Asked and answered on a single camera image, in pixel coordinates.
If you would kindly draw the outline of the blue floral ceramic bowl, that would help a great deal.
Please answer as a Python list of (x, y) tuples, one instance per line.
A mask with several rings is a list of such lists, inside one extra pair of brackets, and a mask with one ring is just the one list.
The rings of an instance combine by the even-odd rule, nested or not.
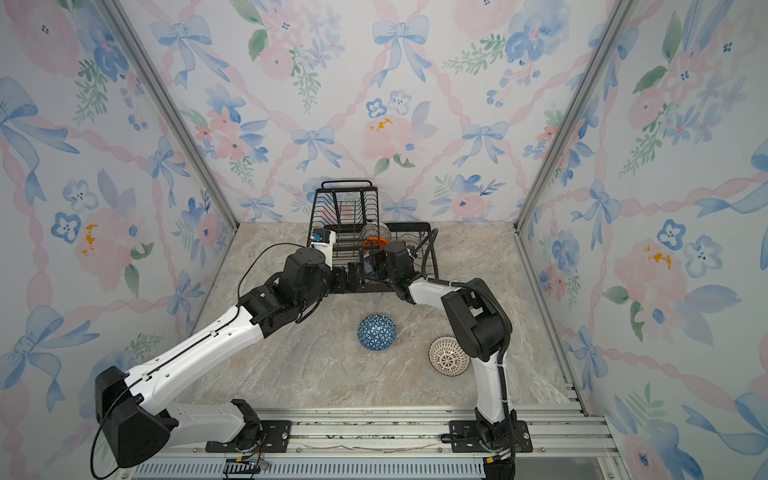
[(370, 279), (371, 281), (379, 279), (376, 262), (372, 255), (368, 254), (363, 258), (362, 267), (363, 275), (366, 279)]

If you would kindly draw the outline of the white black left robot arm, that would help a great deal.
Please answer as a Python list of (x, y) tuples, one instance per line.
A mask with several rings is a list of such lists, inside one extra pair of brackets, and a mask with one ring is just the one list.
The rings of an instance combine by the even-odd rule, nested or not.
[(247, 401), (185, 407), (175, 399), (229, 357), (312, 315), (331, 291), (332, 258), (327, 243), (298, 247), (282, 271), (241, 295), (206, 329), (127, 371), (111, 366), (100, 372), (94, 381), (97, 432), (118, 468), (137, 466), (173, 443), (259, 449), (262, 422)]

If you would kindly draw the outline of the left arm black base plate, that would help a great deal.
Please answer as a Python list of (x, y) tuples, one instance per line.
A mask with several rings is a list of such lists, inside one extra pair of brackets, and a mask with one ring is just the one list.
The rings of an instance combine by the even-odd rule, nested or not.
[(290, 420), (262, 420), (259, 425), (248, 423), (228, 442), (209, 441), (206, 453), (285, 453), (291, 438)]

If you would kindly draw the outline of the green patterned ceramic bowl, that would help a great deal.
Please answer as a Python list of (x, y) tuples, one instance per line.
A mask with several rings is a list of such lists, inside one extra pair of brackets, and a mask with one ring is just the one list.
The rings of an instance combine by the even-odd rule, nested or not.
[(363, 240), (383, 240), (389, 242), (392, 234), (385, 223), (367, 222), (362, 229), (361, 238)]

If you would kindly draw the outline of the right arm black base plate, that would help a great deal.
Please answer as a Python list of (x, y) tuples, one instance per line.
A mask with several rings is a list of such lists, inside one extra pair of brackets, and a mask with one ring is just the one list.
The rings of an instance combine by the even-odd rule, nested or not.
[(453, 453), (500, 454), (508, 452), (513, 441), (515, 453), (532, 453), (532, 436), (526, 422), (517, 420), (494, 424), (484, 420), (453, 420), (441, 441), (451, 446)]

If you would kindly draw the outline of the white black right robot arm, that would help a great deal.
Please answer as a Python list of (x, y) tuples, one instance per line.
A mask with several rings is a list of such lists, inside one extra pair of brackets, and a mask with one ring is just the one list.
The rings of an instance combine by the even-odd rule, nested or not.
[(402, 241), (373, 252), (372, 264), (375, 278), (401, 300), (445, 313), (453, 336), (471, 360), (480, 439), (491, 451), (514, 451), (515, 416), (508, 398), (505, 363), (512, 325), (487, 284), (479, 278), (462, 282), (417, 272)]

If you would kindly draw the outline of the blue geometric patterned bowl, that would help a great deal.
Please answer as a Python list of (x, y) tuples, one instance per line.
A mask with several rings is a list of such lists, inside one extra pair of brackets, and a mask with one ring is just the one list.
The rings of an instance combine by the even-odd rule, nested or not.
[(369, 315), (359, 323), (357, 338), (360, 345), (366, 350), (384, 351), (395, 343), (397, 326), (386, 315)]

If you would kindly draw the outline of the orange plastic bowl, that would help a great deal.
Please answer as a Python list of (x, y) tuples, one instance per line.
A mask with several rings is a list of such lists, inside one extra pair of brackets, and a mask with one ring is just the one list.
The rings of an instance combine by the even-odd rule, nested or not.
[(363, 249), (365, 251), (372, 249), (380, 249), (389, 244), (389, 241), (381, 237), (368, 237), (362, 242)]

